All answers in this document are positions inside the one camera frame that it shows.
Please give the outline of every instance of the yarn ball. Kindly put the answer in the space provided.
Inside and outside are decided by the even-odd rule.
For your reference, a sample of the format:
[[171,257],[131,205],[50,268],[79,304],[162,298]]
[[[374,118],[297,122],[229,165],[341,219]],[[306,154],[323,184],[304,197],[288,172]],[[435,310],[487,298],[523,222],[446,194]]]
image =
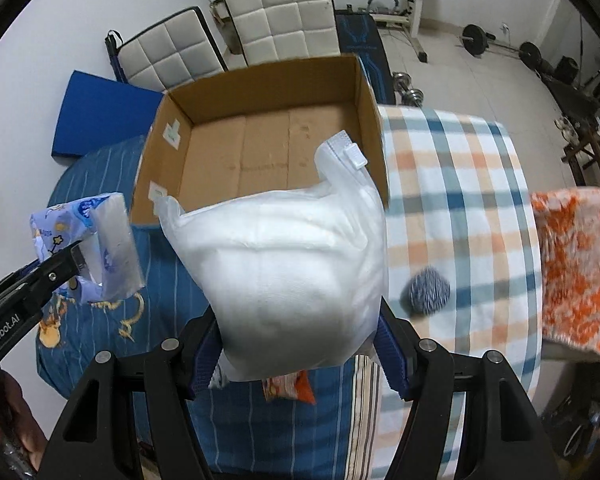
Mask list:
[[408,298],[414,312],[433,314],[446,305],[451,296],[451,286],[433,267],[416,274],[408,285]]

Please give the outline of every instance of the table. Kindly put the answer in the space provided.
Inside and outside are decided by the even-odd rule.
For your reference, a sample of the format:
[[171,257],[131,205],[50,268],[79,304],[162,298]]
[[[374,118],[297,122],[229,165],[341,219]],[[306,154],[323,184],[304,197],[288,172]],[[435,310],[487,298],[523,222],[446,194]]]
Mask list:
[[[434,266],[451,284],[447,306],[411,318],[420,337],[449,352],[501,351],[530,395],[538,384],[542,277],[525,177],[506,129],[483,119],[379,107],[390,203],[386,213],[389,297],[398,317],[410,276]],[[384,478],[406,423],[380,374],[371,478]],[[460,446],[463,394],[456,394],[440,466],[451,478]]]

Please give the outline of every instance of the open cardboard box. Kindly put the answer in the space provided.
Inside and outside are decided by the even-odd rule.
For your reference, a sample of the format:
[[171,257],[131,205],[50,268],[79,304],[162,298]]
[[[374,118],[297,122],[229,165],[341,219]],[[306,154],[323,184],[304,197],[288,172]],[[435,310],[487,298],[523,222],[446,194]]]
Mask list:
[[368,160],[382,202],[388,185],[373,91],[358,58],[293,59],[200,79],[165,94],[136,177],[130,220],[157,224],[154,202],[185,211],[319,182],[314,153],[346,130]]

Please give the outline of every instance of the floor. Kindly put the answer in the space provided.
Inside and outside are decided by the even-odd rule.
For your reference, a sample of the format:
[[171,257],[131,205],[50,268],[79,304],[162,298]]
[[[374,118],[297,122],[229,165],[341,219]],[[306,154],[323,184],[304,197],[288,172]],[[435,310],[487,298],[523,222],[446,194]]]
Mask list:
[[[560,111],[548,89],[516,54],[487,50],[479,58],[458,37],[424,29],[418,36],[427,53],[421,63],[397,29],[380,35],[392,72],[408,72],[414,88],[424,92],[424,106],[476,115],[502,123],[513,140],[530,191],[574,186],[567,164],[560,161],[565,141],[554,120]],[[226,56],[229,69],[244,66],[242,56]],[[541,413],[568,391],[574,365],[543,360],[533,404]]]

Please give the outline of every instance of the blue bedsheet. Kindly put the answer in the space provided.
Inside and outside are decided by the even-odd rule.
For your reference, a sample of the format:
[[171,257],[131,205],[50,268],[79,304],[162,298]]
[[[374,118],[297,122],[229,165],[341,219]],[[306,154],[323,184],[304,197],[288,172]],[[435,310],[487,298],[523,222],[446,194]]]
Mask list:
[[[144,137],[91,153],[60,178],[49,205],[119,191],[130,205]],[[207,306],[160,228],[134,228],[147,286],[126,301],[59,306],[59,343],[36,340],[40,376],[68,397],[97,352],[125,356],[145,352],[174,337]],[[45,310],[47,320],[50,306]],[[351,424],[354,364],[309,373],[317,405],[264,400],[259,381],[207,390],[189,410],[210,468],[258,471],[297,478],[344,478]],[[138,437],[150,442],[146,407],[136,394]]]

